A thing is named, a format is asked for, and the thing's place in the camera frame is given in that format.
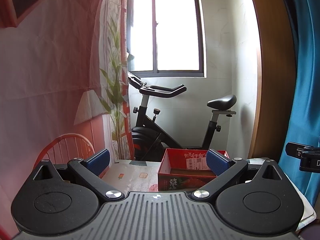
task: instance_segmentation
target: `blue curtain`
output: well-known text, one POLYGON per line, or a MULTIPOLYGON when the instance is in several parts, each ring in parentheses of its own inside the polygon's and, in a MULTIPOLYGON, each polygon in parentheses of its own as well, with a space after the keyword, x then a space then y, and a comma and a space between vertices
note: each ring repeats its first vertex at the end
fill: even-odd
MULTIPOLYGON (((286 142, 317 146, 320 136, 320 0, 285 0, 297 59, 297 81, 286 142)), ((279 165, 315 205, 320 174, 299 171, 283 149, 279 165)))

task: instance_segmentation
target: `window pane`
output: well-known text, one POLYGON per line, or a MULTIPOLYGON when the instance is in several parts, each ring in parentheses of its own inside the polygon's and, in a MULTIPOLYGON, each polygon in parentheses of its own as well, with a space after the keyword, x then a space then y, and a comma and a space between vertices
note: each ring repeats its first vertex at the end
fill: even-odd
POLYGON ((158 70, 199 70, 195 0, 156 0, 158 70))
POLYGON ((153 69, 152 0, 127 0, 128 70, 153 69))

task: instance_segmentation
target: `red chair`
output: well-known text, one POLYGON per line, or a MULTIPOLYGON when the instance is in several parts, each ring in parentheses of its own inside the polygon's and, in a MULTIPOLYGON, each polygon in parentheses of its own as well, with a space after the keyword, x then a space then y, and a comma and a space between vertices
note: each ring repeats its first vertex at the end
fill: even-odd
POLYGON ((10 240, 11 237, 9 234, 0 226, 0 240, 10 240))
POLYGON ((39 154, 35 165, 42 159, 49 159, 53 164, 64 164, 73 158, 86 159, 94 154, 91 142, 81 134, 66 133, 55 138, 39 154))

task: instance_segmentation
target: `open box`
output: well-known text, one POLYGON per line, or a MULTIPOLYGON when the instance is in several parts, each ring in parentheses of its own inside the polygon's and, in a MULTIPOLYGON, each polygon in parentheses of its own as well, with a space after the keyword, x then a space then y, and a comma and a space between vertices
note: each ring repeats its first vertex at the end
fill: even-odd
MULTIPOLYGON (((218 151, 229 158, 226 151, 218 151)), ((200 188, 217 177, 207 166, 207 150, 166 149, 158 171, 158 190, 200 188)))

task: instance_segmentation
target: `gray ribbed plate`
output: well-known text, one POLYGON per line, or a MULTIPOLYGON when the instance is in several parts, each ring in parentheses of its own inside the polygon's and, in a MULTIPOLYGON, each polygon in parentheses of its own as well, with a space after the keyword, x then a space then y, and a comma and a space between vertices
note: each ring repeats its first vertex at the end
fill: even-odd
POLYGON ((294 240, 246 236, 222 223, 212 206, 194 202, 184 192, 130 192, 119 202, 105 203, 96 218, 79 230, 55 237, 20 233, 14 240, 294 240))

